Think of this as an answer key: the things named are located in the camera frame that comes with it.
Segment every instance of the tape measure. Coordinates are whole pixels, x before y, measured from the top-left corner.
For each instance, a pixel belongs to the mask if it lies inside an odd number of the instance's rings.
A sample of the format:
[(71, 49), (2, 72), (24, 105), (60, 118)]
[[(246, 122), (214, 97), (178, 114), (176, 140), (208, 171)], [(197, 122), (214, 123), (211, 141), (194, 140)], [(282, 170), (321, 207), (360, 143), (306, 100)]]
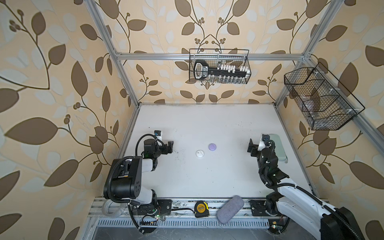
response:
[(208, 204), (204, 201), (198, 201), (195, 204), (195, 217), (208, 217), (209, 216), (209, 210), (208, 210)]

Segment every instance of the purple disc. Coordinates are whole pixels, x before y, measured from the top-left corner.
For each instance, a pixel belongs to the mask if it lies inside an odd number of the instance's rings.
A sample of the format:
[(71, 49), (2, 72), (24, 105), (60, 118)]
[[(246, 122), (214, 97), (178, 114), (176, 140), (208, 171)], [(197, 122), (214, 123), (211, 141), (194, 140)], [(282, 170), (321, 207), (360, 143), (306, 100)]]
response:
[(214, 143), (211, 143), (209, 146), (208, 146), (209, 150), (211, 151), (215, 151), (216, 150), (216, 144)]

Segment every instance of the white table surface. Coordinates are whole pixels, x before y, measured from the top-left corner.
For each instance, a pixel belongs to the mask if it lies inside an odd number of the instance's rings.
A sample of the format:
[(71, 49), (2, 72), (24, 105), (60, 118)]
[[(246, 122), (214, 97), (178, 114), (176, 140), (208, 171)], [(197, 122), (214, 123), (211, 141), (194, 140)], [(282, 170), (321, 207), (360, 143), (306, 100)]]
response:
[[(174, 141), (174, 152), (161, 155), (156, 170), (142, 174), (143, 186), (158, 197), (265, 197), (273, 190), (263, 185), (257, 159), (247, 152), (249, 139), (258, 144), (262, 133), (280, 136), (288, 163), (278, 167), (310, 191), (272, 105), (143, 105), (125, 156), (134, 155), (137, 140), (154, 130), (163, 131), (164, 143)], [(215, 151), (208, 149), (210, 143)], [(204, 151), (203, 158), (196, 157), (197, 150)]]

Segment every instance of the black wire basket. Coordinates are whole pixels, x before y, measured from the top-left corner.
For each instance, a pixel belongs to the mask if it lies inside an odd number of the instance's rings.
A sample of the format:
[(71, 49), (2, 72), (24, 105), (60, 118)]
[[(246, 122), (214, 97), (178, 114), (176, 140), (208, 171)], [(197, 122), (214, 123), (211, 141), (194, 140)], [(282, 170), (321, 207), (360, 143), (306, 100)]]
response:
[[(319, 64), (286, 73), (284, 84), (312, 130), (339, 130), (365, 107), (336, 76)], [(332, 74), (338, 87), (328, 82), (326, 73)], [(359, 106), (353, 107), (350, 100)]]
[(251, 77), (248, 53), (245, 49), (189, 50), (189, 79), (191, 82), (247, 84)]

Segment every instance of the wallpapered wall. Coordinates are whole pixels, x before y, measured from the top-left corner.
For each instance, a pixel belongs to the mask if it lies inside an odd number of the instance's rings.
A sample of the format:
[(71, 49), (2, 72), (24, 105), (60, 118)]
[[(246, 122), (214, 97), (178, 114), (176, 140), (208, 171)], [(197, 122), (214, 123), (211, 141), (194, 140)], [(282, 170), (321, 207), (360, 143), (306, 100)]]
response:
[[(345, 3), (313, 57), (340, 77), (383, 133), (384, 2)], [(353, 122), (338, 131), (310, 131), (290, 97), (280, 111), (320, 197), (350, 209), (369, 240), (384, 239), (384, 157)]]
[(124, 63), (129, 80), (143, 103), (271, 103), (283, 88), (283, 75), (292, 61), (250, 61), (247, 84), (220, 84), (189, 79), (185, 61)]
[(0, 238), (75, 239), (133, 106), (84, 4), (0, 0), (0, 24)]
[(329, 1), (96, 0), (117, 51), (301, 53)]

